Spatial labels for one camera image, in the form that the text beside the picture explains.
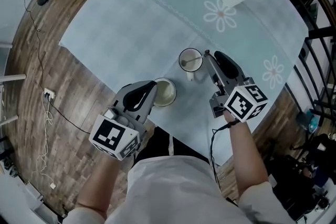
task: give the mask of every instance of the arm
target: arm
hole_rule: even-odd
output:
[[[224,112],[227,122],[234,121],[228,111]],[[241,196],[249,187],[268,181],[267,171],[247,123],[238,123],[230,128],[233,162],[238,194]]]
[[[77,198],[76,207],[90,208],[107,218],[120,161],[103,154]]]

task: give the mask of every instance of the black cable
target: black cable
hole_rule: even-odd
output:
[[[215,176],[215,180],[219,186],[219,189],[221,188],[220,187],[220,184],[219,184],[219,179],[218,179],[218,176],[217,176],[217,173],[216,173],[216,169],[215,169],[215,158],[213,156],[213,151],[212,151],[212,147],[213,147],[213,143],[214,143],[214,139],[215,139],[215,135],[218,131],[222,131],[226,128],[230,128],[231,126],[233,125],[236,125],[237,123],[239,123],[240,121],[239,120],[235,120],[235,121],[232,121],[232,122],[229,122],[227,124],[225,124],[224,126],[220,127],[219,129],[212,129],[212,137],[211,137],[211,144],[210,144],[210,157],[211,157],[211,164],[212,164],[212,169],[214,171],[214,176]]]
[[[44,72],[44,69],[43,69],[43,65],[42,65],[42,61],[41,61],[41,58],[40,58],[40,48],[41,48],[41,39],[40,37],[38,36],[38,33],[41,31],[40,29],[37,29],[36,25],[35,25],[35,21],[31,15],[31,11],[27,9],[27,6],[26,6],[26,0],[24,0],[24,4],[25,4],[25,10],[26,12],[29,13],[30,15],[30,18],[32,19],[32,22],[33,22],[33,27],[36,31],[36,36],[37,36],[37,39],[38,39],[38,51],[37,51],[37,58],[38,58],[38,61],[40,63],[40,66],[41,66],[41,69],[42,69],[42,74],[41,74],[41,79],[40,79],[40,84],[39,86],[41,87],[42,91],[44,92],[44,88],[42,86],[42,81],[43,81],[43,72]],[[54,108],[56,109],[56,111],[69,123],[71,123],[74,127],[76,127],[77,129],[81,130],[82,132],[84,133],[87,133],[87,134],[90,134],[89,132],[86,132],[84,130],[82,130],[80,127],[76,126],[74,123],[72,123],[70,120],[68,120],[56,107],[54,107],[54,105],[49,101],[49,98],[48,99],[48,102],[49,104]]]

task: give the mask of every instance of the white cable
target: white cable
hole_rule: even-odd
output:
[[[47,167],[47,162],[45,160],[45,157],[48,154],[47,126],[48,126],[48,124],[52,125],[53,124],[52,120],[54,119],[52,113],[49,111],[50,102],[48,102],[48,109],[46,110],[46,108],[44,106],[44,102],[43,102],[43,97],[44,97],[44,92],[42,92],[42,95],[41,95],[41,101],[42,101],[42,106],[43,106],[43,110],[44,110],[44,135],[45,135],[44,154],[39,155],[37,157],[37,159],[36,159],[36,170],[32,172],[30,180],[33,178],[33,173],[36,173],[38,171],[38,167],[37,167],[38,160],[41,158],[41,160],[44,162],[44,165],[43,165],[42,170],[40,171],[40,174],[49,177],[51,179],[52,183],[55,184],[54,180],[49,175],[47,175],[45,173],[42,173],[42,171]]]

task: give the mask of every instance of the wooden floor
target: wooden floor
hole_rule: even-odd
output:
[[[90,130],[98,113],[102,113],[113,99],[113,92],[86,69],[67,49],[58,46],[63,33],[86,0],[50,0],[40,7],[33,0],[29,6],[36,25],[41,31],[39,65],[38,39],[28,14],[16,33],[13,49],[9,55],[6,74],[27,74],[21,82],[5,84],[4,110],[6,116],[18,114],[19,120],[4,127],[15,146],[16,164],[25,180],[42,193],[44,200],[58,213],[62,205],[73,208],[81,186],[90,175],[99,152],[88,141],[88,134],[64,120],[53,108],[54,124],[48,128],[49,151],[44,170],[57,187],[49,187],[51,180],[35,173],[36,158],[44,152],[44,111],[41,104],[43,87],[56,91],[54,105],[71,121],[84,130]],[[284,89],[268,115],[255,132],[255,139],[262,155],[269,149],[270,139],[277,141],[276,153],[290,153],[289,146],[303,140],[303,131],[295,123],[298,110],[289,93]],[[132,159],[123,162],[112,197],[110,211],[125,198],[127,172]],[[237,198],[232,160],[219,173],[223,195]]]

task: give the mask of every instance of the spoon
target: spoon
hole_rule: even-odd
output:
[[[196,58],[191,59],[191,60],[188,60],[188,61],[186,61],[186,60],[182,60],[182,61],[181,61],[181,65],[182,65],[183,67],[185,67],[187,63],[192,62],[192,61],[195,61],[195,60],[197,60],[197,59],[201,59],[201,58],[203,58],[203,56],[199,56],[199,57],[196,57]]]

